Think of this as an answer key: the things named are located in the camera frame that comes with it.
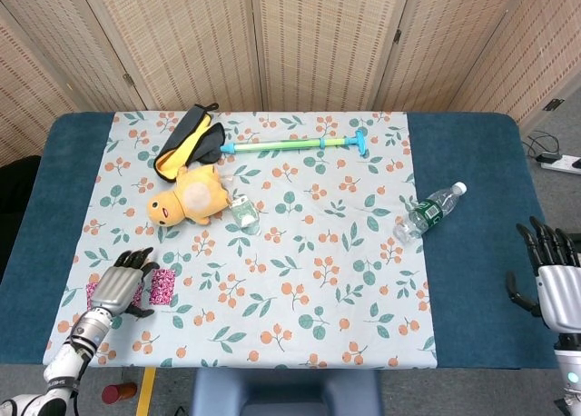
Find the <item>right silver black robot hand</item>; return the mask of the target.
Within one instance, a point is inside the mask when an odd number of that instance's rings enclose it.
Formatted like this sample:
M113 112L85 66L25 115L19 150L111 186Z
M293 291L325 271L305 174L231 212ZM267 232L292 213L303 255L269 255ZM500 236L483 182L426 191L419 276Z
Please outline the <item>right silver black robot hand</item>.
M575 237L553 229L536 217L532 225L516 225L523 238L537 288L532 301L517 289L517 278L508 272L507 295L512 303L543 320L548 329L559 334L580 333L580 254Z

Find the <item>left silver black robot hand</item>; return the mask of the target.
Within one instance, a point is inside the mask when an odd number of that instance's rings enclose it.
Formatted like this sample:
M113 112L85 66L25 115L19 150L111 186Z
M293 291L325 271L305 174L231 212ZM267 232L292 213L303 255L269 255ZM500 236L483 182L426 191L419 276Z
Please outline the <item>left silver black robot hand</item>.
M136 318L147 318L153 309L143 309L133 303L134 295L145 277L160 265L149 260L153 247L121 253L104 273L90 298L90 310L102 309L112 317L123 313Z

